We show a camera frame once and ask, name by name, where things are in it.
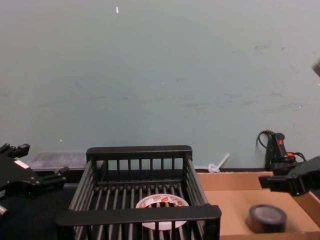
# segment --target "black basket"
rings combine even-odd
[[[221,211],[210,205],[186,145],[94,147],[69,210],[56,219],[59,240],[218,240]],[[189,206],[135,208],[152,194]],[[186,223],[174,228],[176,221]],[[155,230],[142,223],[155,222]],[[172,230],[159,230],[171,222]]]

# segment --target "brown cardboard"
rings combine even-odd
[[[312,193],[292,198],[262,189],[258,176],[270,172],[199,173],[198,179],[212,205],[222,211],[222,240],[320,240],[320,201]],[[284,233],[255,234],[246,225],[250,207],[269,204],[287,214]]]

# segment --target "black cable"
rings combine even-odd
[[[271,130],[263,130],[261,132],[259,132],[258,137],[256,138],[256,144],[259,143],[261,144],[262,147],[264,147],[266,150],[270,151],[273,153],[273,150],[268,148],[266,145],[263,144],[263,142],[261,141],[260,137],[262,134],[266,134],[268,136],[268,138],[270,138],[273,134],[275,134],[273,131]]]
[[[307,161],[307,159],[305,158],[305,156],[301,152],[294,152],[293,154],[299,156],[300,158],[302,158],[304,162]]]

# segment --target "masking tape roll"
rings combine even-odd
[[[143,208],[147,208],[151,204],[156,204],[156,203],[170,203],[170,204],[174,204],[176,207],[189,206],[189,204],[181,197],[171,195],[171,194],[154,194],[154,195],[146,196],[145,198],[141,199],[136,204],[135,208],[143,209]],[[176,221],[175,227],[179,228],[185,223],[186,223],[186,221]],[[154,222],[144,222],[144,223],[142,223],[142,226],[144,226],[148,229],[152,229],[152,230],[156,229],[156,224]],[[159,222],[159,230],[160,231],[165,231],[165,230],[170,230],[170,229],[171,229],[171,222],[170,221]]]

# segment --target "white label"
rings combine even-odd
[[[6,190],[0,191],[0,198],[2,198],[5,195],[5,193],[6,193]]]
[[[29,168],[29,166],[27,164],[25,164],[24,162],[20,161],[20,160],[17,160],[17,161],[14,161],[16,164],[18,164],[20,167],[23,167],[24,169],[27,169]]]

